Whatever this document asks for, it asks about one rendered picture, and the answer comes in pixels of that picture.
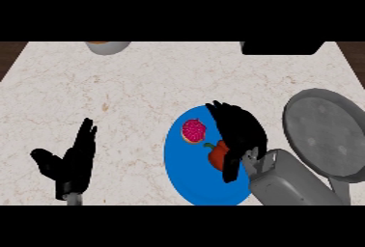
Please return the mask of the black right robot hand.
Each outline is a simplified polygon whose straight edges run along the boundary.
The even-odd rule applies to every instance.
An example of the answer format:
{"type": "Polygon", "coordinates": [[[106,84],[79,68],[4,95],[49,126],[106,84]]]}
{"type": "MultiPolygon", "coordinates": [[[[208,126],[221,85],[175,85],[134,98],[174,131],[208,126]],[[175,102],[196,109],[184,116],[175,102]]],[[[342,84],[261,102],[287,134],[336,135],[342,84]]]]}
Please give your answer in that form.
{"type": "Polygon", "coordinates": [[[255,165],[267,154],[267,133],[258,118],[240,106],[215,100],[206,107],[228,147],[224,156],[224,182],[231,183],[239,178],[240,164],[244,164],[249,175],[258,172],[255,165]]]}

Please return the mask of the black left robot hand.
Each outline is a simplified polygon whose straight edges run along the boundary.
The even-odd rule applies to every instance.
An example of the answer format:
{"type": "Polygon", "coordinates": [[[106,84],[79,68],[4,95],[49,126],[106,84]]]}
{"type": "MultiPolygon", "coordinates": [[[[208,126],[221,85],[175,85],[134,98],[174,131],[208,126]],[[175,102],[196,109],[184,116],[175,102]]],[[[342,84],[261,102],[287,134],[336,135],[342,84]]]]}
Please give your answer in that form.
{"type": "Polygon", "coordinates": [[[30,153],[45,177],[57,183],[57,199],[67,201],[70,193],[83,196],[91,184],[94,159],[97,154],[98,127],[94,120],[86,118],[79,128],[73,147],[64,157],[58,157],[45,149],[35,149],[30,153]]]}

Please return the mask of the red bell pepper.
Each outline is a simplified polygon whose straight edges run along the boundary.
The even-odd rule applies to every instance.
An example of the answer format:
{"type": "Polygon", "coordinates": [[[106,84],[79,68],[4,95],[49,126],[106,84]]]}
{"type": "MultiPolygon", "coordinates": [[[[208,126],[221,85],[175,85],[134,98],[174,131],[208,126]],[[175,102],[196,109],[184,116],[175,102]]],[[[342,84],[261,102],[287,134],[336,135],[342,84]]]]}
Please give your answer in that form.
{"type": "Polygon", "coordinates": [[[221,171],[224,169],[224,158],[230,151],[225,141],[221,140],[216,145],[206,143],[205,147],[212,149],[209,153],[209,161],[213,167],[221,171]]]}

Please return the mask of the blue plate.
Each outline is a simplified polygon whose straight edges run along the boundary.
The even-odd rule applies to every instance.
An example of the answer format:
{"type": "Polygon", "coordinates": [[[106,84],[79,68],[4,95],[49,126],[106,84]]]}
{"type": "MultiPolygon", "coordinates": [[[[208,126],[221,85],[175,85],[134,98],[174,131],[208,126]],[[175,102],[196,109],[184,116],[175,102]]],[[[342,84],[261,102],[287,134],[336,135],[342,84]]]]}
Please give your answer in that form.
{"type": "Polygon", "coordinates": [[[240,168],[239,179],[224,182],[224,172],[209,161],[210,147],[222,139],[216,121],[206,106],[191,108],[176,119],[166,138],[165,163],[171,182],[184,198],[194,205],[234,206],[250,196],[250,179],[246,169],[240,168]],[[184,124],[199,120],[206,126],[206,137],[199,144],[184,139],[184,124]]]}

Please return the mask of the grey frying pan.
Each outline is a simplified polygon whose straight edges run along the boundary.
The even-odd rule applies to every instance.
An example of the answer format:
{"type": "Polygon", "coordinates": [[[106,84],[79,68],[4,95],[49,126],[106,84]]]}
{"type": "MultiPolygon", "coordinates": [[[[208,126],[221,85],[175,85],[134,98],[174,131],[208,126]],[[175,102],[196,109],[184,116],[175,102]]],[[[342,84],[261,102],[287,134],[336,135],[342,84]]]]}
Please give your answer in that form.
{"type": "Polygon", "coordinates": [[[339,93],[308,89],[286,104],[283,127],[302,162],[349,206],[349,185],[365,181],[365,111],[339,93]]]}

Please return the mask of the pink frosted donut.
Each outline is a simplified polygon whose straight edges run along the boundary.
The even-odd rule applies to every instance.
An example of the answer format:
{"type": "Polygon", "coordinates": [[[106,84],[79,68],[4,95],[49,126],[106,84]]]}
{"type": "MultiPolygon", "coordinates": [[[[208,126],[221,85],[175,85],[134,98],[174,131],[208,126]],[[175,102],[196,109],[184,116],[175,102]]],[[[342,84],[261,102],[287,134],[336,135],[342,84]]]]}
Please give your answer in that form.
{"type": "Polygon", "coordinates": [[[182,138],[190,144],[200,143],[206,138],[208,127],[199,119],[191,119],[182,124],[182,138]]]}

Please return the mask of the black appliance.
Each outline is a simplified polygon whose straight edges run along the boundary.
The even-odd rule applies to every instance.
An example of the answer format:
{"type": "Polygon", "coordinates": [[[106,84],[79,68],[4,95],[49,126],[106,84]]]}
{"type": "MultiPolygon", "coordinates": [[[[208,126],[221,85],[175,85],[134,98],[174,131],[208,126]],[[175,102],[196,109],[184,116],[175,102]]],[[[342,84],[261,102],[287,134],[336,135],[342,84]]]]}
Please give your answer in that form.
{"type": "Polygon", "coordinates": [[[323,41],[243,41],[244,55],[312,55],[323,41]]]}

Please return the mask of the grey bowl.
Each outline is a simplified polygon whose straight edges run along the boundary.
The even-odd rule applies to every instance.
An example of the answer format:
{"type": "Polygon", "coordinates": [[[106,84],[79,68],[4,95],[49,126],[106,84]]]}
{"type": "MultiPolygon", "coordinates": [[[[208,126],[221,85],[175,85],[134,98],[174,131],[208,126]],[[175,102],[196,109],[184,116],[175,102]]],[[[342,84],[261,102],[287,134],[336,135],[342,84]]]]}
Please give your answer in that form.
{"type": "Polygon", "coordinates": [[[122,52],[131,45],[129,41],[109,41],[109,42],[86,42],[91,50],[100,55],[114,55],[122,52]]]}

